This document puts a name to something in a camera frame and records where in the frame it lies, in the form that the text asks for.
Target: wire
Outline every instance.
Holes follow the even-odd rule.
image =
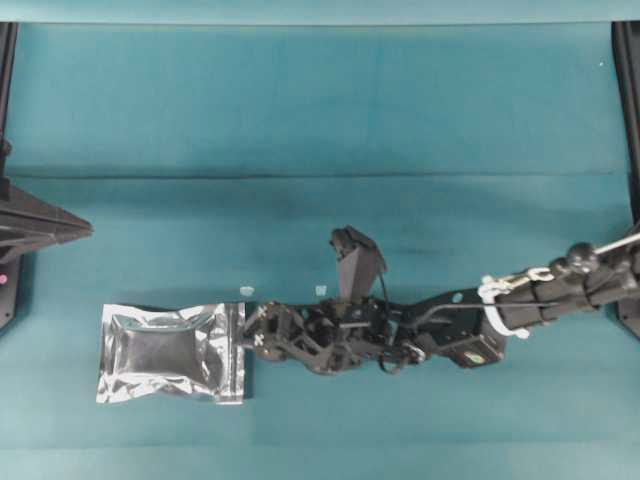
[[[522,307],[555,307],[558,302],[513,302],[513,303],[441,303],[428,309],[424,315],[416,318],[412,322],[409,322],[404,327],[416,328],[423,323],[429,321],[440,310],[472,310],[472,309],[484,309],[486,307],[493,308],[522,308]]]

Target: silver foil bag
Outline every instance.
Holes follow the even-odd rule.
[[[164,392],[242,403],[244,350],[236,341],[244,307],[219,303],[154,312],[104,305],[96,402]]]

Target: white zip tie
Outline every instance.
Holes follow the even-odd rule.
[[[504,280],[495,280],[493,277],[486,275],[482,278],[482,285],[478,287],[478,295],[482,299],[482,303],[490,303],[495,305],[495,298],[498,295],[504,295],[511,291],[511,286]],[[502,321],[502,315],[496,307],[484,307],[484,313],[487,316],[489,324],[500,335],[510,337],[515,335],[516,337],[526,340],[529,338],[529,330],[526,328],[518,328],[516,330],[510,330]]]

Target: teal table surface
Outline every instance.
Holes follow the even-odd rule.
[[[13,181],[95,234],[26,259],[0,335],[0,478],[640,475],[640,343],[609,310],[473,371],[253,362],[241,407],[95,404],[102,304],[335,295],[336,226],[377,240],[398,302],[620,236],[608,24],[29,25],[12,89]]]

